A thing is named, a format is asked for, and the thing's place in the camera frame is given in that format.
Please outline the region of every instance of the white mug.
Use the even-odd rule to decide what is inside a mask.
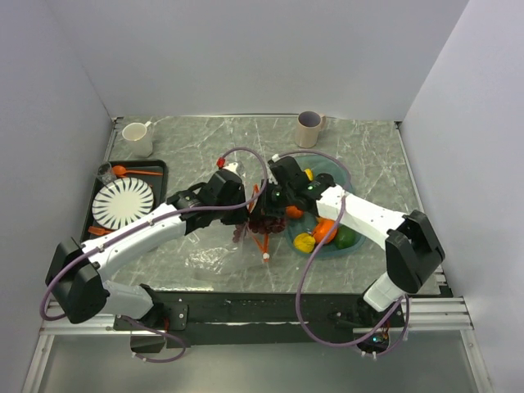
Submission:
[[[145,124],[131,123],[125,126],[122,137],[128,143],[135,156],[149,157],[153,152],[153,138],[151,130],[147,128],[151,121]]]

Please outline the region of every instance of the striped plate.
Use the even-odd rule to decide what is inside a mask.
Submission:
[[[153,191],[139,178],[119,178],[95,196],[93,217],[104,228],[120,229],[147,215],[153,207]]]

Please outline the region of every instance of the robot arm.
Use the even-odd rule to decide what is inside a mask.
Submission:
[[[125,286],[111,282],[111,277],[140,255],[168,240],[207,227],[215,219],[220,219],[223,224],[246,222],[246,208],[191,211],[155,221],[155,218],[176,210],[243,203],[246,197],[238,170],[237,163],[227,165],[217,170],[209,182],[198,183],[188,190],[175,193],[150,214],[104,237],[86,241],[82,245],[72,238],[60,243],[46,276],[47,285],[79,255],[91,254],[95,249],[98,251],[75,266],[52,289],[67,318],[72,323],[82,323],[104,312],[140,319],[155,311],[155,294],[149,287]],[[125,235],[137,228],[140,229],[133,234]]]
[[[294,205],[335,220],[345,199],[341,224],[386,252],[386,272],[364,293],[364,301],[376,311],[384,311],[404,293],[417,293],[444,260],[444,250],[423,212],[414,210],[408,215],[374,205],[336,185],[328,174],[310,182],[289,156],[274,156],[269,168],[278,182],[273,190],[275,204]]]

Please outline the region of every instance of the orange spoon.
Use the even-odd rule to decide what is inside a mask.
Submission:
[[[149,170],[126,169],[122,165],[115,165],[113,167],[113,172],[115,172],[115,175],[117,175],[117,176],[125,176],[125,174],[153,174],[153,175],[156,175],[156,176],[161,176],[162,175],[160,172],[150,172]]]
[[[111,231],[110,229],[105,229],[105,228],[99,228],[99,227],[91,226],[91,227],[89,227],[88,232],[92,233],[93,235],[104,236],[104,235],[107,235],[109,233],[112,233],[113,231]]]

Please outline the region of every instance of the plastic toy food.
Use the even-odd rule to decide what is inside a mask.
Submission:
[[[338,227],[337,235],[335,236],[335,246],[342,250],[343,248],[349,248],[353,246],[357,241],[357,232],[353,229],[341,225]]]
[[[308,179],[310,180],[310,182],[312,182],[314,180],[313,171],[308,168],[304,172],[308,175]]]
[[[320,243],[320,241],[324,238],[324,236],[328,234],[329,230],[332,228],[334,223],[335,221],[333,221],[332,219],[323,219],[322,221],[320,221],[317,224],[317,226],[314,227],[314,230],[311,233],[311,235],[314,237],[314,240],[317,243]],[[332,234],[327,238],[327,241],[325,244],[328,244],[331,240],[333,240],[336,235],[337,235],[337,230],[335,229],[332,232]]]
[[[314,237],[308,233],[301,233],[295,237],[293,246],[295,246],[298,251],[310,253],[314,249]]]
[[[286,208],[286,215],[290,219],[299,219],[304,215],[302,210],[298,210],[295,206],[288,206]]]

